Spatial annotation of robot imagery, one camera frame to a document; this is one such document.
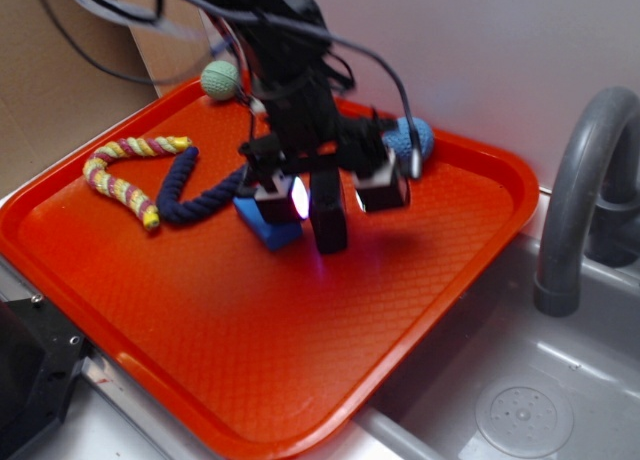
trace sink basin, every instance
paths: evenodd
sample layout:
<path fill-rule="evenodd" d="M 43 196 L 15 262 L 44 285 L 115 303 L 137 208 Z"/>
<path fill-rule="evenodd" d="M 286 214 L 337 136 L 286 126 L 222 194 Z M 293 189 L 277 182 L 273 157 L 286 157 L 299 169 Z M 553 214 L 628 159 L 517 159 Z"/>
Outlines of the sink basin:
<path fill-rule="evenodd" d="M 640 458 L 640 286 L 587 261 L 579 310 L 549 317 L 537 252 L 518 237 L 369 402 L 410 456 Z"/>

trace sink drain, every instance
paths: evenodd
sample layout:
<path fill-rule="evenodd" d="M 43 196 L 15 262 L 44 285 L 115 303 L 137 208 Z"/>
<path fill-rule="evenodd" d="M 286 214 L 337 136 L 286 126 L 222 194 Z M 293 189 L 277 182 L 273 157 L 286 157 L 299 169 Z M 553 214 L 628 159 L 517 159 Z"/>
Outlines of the sink drain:
<path fill-rule="evenodd" d="M 573 429 L 569 402 L 537 379 L 507 377 L 489 385 L 476 404 L 478 428 L 498 450 L 519 458 L 549 455 Z"/>

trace blue crochet ball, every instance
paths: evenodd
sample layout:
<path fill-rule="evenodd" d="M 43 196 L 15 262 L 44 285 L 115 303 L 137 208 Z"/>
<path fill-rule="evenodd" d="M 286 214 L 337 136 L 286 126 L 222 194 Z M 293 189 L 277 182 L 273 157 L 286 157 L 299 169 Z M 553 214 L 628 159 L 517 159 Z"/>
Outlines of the blue crochet ball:
<path fill-rule="evenodd" d="M 420 150 L 422 159 L 426 160 L 433 151 L 433 130 L 427 122 L 419 118 L 413 119 L 413 123 L 420 135 Z M 409 137 L 409 124 L 405 117 L 398 119 L 398 128 L 385 132 L 382 136 L 384 144 L 396 152 L 400 160 L 408 161 L 411 158 L 411 138 Z"/>

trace knitted ball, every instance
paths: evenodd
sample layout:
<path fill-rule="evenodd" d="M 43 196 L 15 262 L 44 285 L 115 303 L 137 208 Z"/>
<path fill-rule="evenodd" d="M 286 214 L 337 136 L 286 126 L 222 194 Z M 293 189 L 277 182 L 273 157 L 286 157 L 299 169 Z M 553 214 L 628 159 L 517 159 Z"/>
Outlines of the knitted ball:
<path fill-rule="evenodd" d="M 229 100 L 236 94 L 238 69 L 224 60 L 211 62 L 200 75 L 200 85 L 214 100 Z"/>
<path fill-rule="evenodd" d="M 424 120 L 414 118 L 413 123 L 418 129 L 420 135 L 420 150 L 422 151 L 422 159 L 426 160 L 433 151 L 433 131 Z M 411 137 L 409 137 L 409 124 L 406 118 L 398 119 L 398 128 L 385 132 L 382 141 L 388 147 L 393 148 L 399 159 L 408 161 L 411 158 Z"/>

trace green ball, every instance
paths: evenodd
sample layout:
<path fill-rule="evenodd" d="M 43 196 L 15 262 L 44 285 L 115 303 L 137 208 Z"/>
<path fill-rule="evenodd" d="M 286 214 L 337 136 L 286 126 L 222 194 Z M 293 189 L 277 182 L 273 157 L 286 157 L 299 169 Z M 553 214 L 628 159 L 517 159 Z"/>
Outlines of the green ball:
<path fill-rule="evenodd" d="M 200 75 L 200 85 L 214 100 L 229 100 L 236 94 L 238 69 L 224 60 L 211 62 Z"/>

